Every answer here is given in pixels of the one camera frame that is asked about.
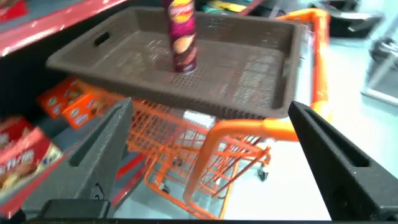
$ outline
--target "orange cart basket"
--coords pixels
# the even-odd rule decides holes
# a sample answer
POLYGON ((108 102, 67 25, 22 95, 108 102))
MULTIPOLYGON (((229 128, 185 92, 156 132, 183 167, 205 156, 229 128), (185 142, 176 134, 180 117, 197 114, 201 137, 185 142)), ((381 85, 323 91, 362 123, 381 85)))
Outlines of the orange cart basket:
POLYGON ((250 136, 223 137, 218 150, 209 158, 194 199, 199 204, 200 201, 205 203, 203 201, 211 199, 212 203, 219 205, 220 210, 216 212, 217 215, 203 207, 195 211, 183 202, 181 193, 202 153, 201 146, 208 138, 208 130, 175 116, 179 110, 164 105, 135 102, 134 110, 127 145, 129 151, 143 153, 148 159, 149 167, 144 177, 146 185, 197 218, 222 218, 224 203, 233 181, 255 163, 261 161, 266 166, 271 159, 271 147, 261 149, 250 145, 250 136), (249 162, 238 172, 241 160, 249 162))

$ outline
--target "cart wheel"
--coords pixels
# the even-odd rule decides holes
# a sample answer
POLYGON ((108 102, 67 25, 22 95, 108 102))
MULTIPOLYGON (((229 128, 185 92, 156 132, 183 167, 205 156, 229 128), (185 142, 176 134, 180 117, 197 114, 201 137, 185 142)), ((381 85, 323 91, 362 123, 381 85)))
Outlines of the cart wheel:
POLYGON ((173 161, 173 166, 177 165, 178 167, 181 167, 183 164, 182 159, 180 158, 175 158, 173 161))
POLYGON ((162 191, 165 192, 165 193, 167 193, 167 194, 170 193, 170 189, 169 189, 166 185, 164 185, 164 184, 163 184, 163 187, 162 187, 162 191))
POLYGON ((268 177, 268 172, 266 172, 264 170, 264 166, 263 165, 261 165, 261 167, 257 170, 257 173, 258 173, 261 181, 265 181, 267 179, 267 177, 268 177))

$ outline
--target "brown plastic basket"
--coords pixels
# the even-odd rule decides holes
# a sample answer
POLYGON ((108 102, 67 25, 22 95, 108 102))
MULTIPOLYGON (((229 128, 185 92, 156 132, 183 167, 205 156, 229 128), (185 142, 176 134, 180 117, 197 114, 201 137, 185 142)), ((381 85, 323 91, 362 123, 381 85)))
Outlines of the brown plastic basket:
POLYGON ((126 96, 219 118, 281 118, 294 98, 303 25, 196 13, 198 68, 173 72, 163 9, 123 10, 48 66, 126 96))

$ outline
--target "red chip can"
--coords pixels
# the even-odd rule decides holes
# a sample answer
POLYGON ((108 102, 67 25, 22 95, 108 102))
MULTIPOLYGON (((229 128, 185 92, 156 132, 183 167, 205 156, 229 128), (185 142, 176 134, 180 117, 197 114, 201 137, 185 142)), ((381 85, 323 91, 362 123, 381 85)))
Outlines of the red chip can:
POLYGON ((190 73, 197 67, 195 3, 193 0, 164 0, 169 18, 169 37, 174 69, 190 73))

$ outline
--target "orange snack box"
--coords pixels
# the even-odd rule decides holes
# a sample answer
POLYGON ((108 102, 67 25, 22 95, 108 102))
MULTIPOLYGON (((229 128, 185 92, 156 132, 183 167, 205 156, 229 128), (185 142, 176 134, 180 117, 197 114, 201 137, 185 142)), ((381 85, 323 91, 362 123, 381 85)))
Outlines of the orange snack box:
POLYGON ((77 129, 96 116, 101 106, 94 94, 85 93, 74 104, 66 108, 62 115, 68 120, 70 126, 77 129))
POLYGON ((77 84, 76 78, 67 78, 40 95, 37 100, 51 118, 56 118, 83 95, 83 91, 77 84))
POLYGON ((41 107, 52 117, 63 115, 70 126, 78 129, 96 116, 104 90, 67 78, 38 97, 41 107))

